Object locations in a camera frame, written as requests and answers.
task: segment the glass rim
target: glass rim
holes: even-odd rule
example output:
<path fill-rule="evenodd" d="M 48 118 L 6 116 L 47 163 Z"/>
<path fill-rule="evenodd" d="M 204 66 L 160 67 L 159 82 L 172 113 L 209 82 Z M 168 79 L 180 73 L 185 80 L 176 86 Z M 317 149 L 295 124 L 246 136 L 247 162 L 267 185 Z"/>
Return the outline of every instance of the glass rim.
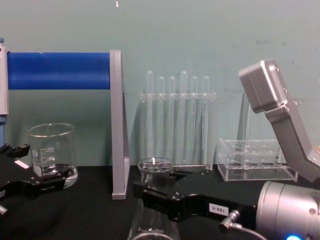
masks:
<path fill-rule="evenodd" d="M 50 135 L 44 135 L 44 134 L 32 134 L 32 131 L 44 126 L 68 126 L 69 130 L 64 131 L 62 133 L 59 134 L 50 134 Z M 27 132 L 29 137 L 36 137 L 36 138 L 51 138 L 51 137 L 58 137 L 58 136 L 63 136 L 66 134 L 69 134 L 71 132 L 73 132 L 76 129 L 76 127 L 72 124 L 69 123 L 44 123 L 44 124 L 39 124 L 36 126 L 33 126 L 32 128 L 30 128 Z"/>
<path fill-rule="evenodd" d="M 152 160 L 152 159 L 154 159 L 154 160 L 156 160 L 156 159 L 165 160 L 163 163 L 168 163 L 168 164 L 170 164 L 170 165 L 169 165 L 169 168 L 166 169 L 166 170 L 163 170 L 163 171 L 150 171 L 150 170 L 147 170 L 147 169 L 143 169 L 143 168 L 141 167 L 141 165 L 142 165 L 143 162 L 145 162 L 145 161 L 147 161 L 147 160 Z M 169 160 L 168 158 L 165 158 L 165 157 L 160 157 L 160 156 L 153 156 L 153 157 L 144 158 L 144 159 L 142 159 L 142 160 L 138 163 L 137 166 L 138 166 L 138 169 L 139 169 L 140 171 L 149 172 L 149 173 L 165 173 L 165 172 L 170 172 L 170 171 L 175 167 L 174 163 L 173 163 L 171 160 Z"/>

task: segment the gray metal frame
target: gray metal frame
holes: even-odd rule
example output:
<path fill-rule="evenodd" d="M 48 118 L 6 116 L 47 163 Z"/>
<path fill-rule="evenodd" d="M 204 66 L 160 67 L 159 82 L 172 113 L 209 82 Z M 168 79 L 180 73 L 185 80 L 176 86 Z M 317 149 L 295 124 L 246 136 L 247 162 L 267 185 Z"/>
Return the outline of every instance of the gray metal frame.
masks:
<path fill-rule="evenodd" d="M 124 72 L 120 50 L 110 51 L 110 93 L 112 134 L 113 200 L 126 199 L 130 170 L 129 141 L 124 92 Z"/>
<path fill-rule="evenodd" d="M 320 155 L 313 150 L 298 108 L 274 60 L 239 72 L 252 110 L 265 112 L 288 165 L 311 182 L 320 178 Z"/>

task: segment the clear plastic box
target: clear plastic box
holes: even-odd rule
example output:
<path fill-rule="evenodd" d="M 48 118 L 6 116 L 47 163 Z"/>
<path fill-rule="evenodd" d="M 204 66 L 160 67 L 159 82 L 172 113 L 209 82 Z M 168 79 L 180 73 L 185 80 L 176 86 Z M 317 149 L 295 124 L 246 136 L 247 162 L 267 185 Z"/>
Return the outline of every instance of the clear plastic box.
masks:
<path fill-rule="evenodd" d="M 277 140 L 223 140 L 216 163 L 225 181 L 292 180 L 298 173 L 286 163 Z"/>

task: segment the glass flask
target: glass flask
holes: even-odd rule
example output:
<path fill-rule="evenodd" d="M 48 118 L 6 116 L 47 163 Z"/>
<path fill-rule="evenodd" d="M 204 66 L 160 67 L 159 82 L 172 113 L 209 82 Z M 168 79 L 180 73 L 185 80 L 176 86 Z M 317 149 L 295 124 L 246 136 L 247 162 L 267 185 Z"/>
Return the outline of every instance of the glass flask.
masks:
<path fill-rule="evenodd" d="M 161 157 L 150 157 L 139 162 L 141 182 L 154 187 L 169 187 L 169 173 L 174 164 Z M 127 240 L 180 240 L 177 223 L 168 216 L 144 207 L 139 199 Z"/>
<path fill-rule="evenodd" d="M 73 132 L 75 127 L 67 123 L 49 123 L 34 126 L 27 131 L 33 171 L 38 176 L 56 174 L 69 168 L 64 188 L 78 179 L 75 164 Z"/>

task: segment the erlenmeyer flask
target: erlenmeyer flask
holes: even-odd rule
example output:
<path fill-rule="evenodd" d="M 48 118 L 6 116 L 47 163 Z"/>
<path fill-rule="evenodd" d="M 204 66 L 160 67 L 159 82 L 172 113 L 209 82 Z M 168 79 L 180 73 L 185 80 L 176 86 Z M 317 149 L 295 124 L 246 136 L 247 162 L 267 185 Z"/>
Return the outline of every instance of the erlenmeyer flask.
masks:
<path fill-rule="evenodd" d="M 150 157 L 139 162 L 141 182 L 155 187 L 169 186 L 169 173 L 173 163 L 165 158 Z M 168 216 L 144 207 L 140 199 L 127 240 L 180 240 L 177 224 Z"/>

